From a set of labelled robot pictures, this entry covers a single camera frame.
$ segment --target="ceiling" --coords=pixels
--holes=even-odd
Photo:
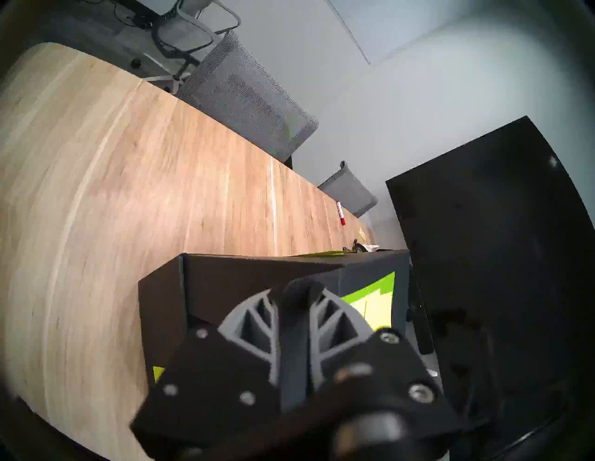
[[[328,0],[370,64],[492,0]]]

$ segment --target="wood grain tabletop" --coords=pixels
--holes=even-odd
[[[128,72],[53,43],[0,86],[4,378],[111,460],[146,392],[137,282],[181,252],[288,256],[372,234],[265,152]]]

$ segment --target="white wall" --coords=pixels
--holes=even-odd
[[[327,0],[349,29],[368,62],[395,50],[493,0]]]
[[[528,115],[595,219],[595,93],[564,39],[508,4],[368,65],[324,0],[225,1],[242,42],[320,126],[294,154],[319,184],[341,160],[379,198],[384,247],[405,247],[385,181]]]

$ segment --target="bolt head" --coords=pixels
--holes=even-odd
[[[338,384],[349,378],[368,376],[372,374],[372,365],[368,363],[352,363],[335,373],[334,381]]]
[[[409,396],[418,403],[432,403],[436,398],[434,391],[421,383],[409,387]]]
[[[389,344],[399,344],[399,337],[391,331],[380,333],[380,340]]]
[[[202,450],[198,447],[188,447],[182,451],[178,460],[190,458],[202,454]]]
[[[178,386],[176,386],[175,384],[166,384],[165,386],[163,386],[163,393],[166,396],[174,397],[178,394]]]
[[[250,391],[244,391],[240,394],[240,402],[244,405],[252,406],[256,403],[256,396]]]

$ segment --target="mesh chair back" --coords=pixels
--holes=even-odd
[[[318,188],[333,200],[341,202],[341,206],[356,218],[378,203],[376,196],[353,175],[345,162],[341,162],[341,169]]]
[[[233,32],[206,56],[176,94],[280,162],[318,128]]]

